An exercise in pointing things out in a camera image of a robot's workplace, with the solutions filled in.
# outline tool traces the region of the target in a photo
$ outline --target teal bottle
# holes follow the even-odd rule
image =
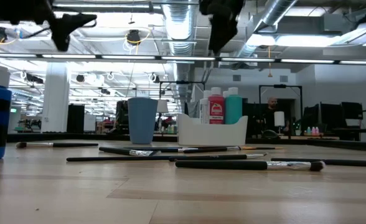
[[[226,117],[225,124],[235,124],[243,116],[243,98],[238,95],[238,88],[228,89],[228,97],[225,100]]]

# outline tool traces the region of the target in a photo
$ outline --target brush ferrule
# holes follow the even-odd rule
[[[265,156],[264,154],[246,154],[247,159],[257,159]]]
[[[152,151],[139,151],[139,150],[130,150],[130,156],[150,156]]]
[[[52,142],[27,142],[27,146],[47,146],[47,147],[52,147],[53,143]]]
[[[268,170],[281,170],[281,169],[297,169],[297,170],[306,170],[310,169],[310,162],[267,162]]]

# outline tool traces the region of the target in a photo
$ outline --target red bottle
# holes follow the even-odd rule
[[[209,123],[224,124],[225,116],[225,98],[221,95],[222,91],[219,87],[211,88],[211,96],[209,100]]]

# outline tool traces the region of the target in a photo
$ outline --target table lamp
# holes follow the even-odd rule
[[[284,112],[282,111],[274,112],[274,126],[278,127],[278,133],[280,134],[281,127],[285,126]]]
[[[166,100],[158,100],[157,113],[159,113],[158,117],[158,131],[161,132],[162,122],[161,122],[161,113],[168,113],[168,103]]]

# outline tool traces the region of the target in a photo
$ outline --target blue cup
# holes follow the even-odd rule
[[[128,99],[129,135],[133,144],[153,141],[158,101],[150,98]]]

